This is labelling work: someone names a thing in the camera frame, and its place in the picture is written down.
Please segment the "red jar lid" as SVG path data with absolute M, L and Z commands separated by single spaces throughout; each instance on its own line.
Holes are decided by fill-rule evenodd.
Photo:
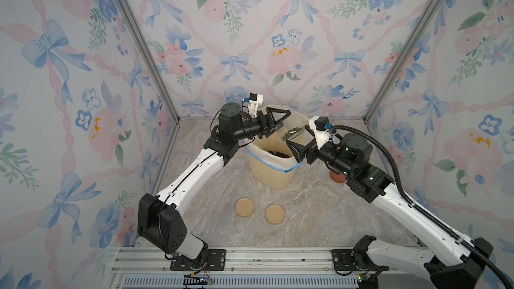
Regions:
M 347 178 L 343 173 L 334 173 L 333 171 L 331 171 L 329 175 L 330 178 L 336 183 L 343 184 L 347 181 Z

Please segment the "glass jar light wood lid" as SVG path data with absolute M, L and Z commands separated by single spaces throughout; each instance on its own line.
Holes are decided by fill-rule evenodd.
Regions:
M 283 142 L 299 139 L 305 132 L 305 125 L 309 124 L 309 118 L 291 107 L 279 107 L 283 111 L 289 111 L 290 115 L 282 117 L 282 122 L 277 128 L 278 135 Z

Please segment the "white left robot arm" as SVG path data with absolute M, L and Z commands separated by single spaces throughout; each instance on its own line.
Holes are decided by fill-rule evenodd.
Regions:
M 223 169 L 240 149 L 240 142 L 269 137 L 290 117 L 282 108 L 260 111 L 227 103 L 218 112 L 218 124 L 193 163 L 169 186 L 156 195 L 145 194 L 139 201 L 137 234 L 160 250 L 168 259 L 181 256 L 196 267 L 206 261 L 208 245 L 191 234 L 182 215 L 198 191 Z

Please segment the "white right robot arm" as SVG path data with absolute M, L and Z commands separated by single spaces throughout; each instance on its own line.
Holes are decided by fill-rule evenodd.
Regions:
M 347 134 L 337 134 L 341 129 Z M 490 259 L 490 243 L 458 232 L 404 191 L 392 155 L 376 139 L 341 125 L 314 135 L 307 145 L 286 143 L 296 160 L 319 160 L 330 171 L 345 175 L 354 194 L 387 212 L 424 244 L 415 250 L 365 235 L 352 250 L 354 270 L 397 269 L 435 288 L 474 288 L 487 269 L 503 276 Z

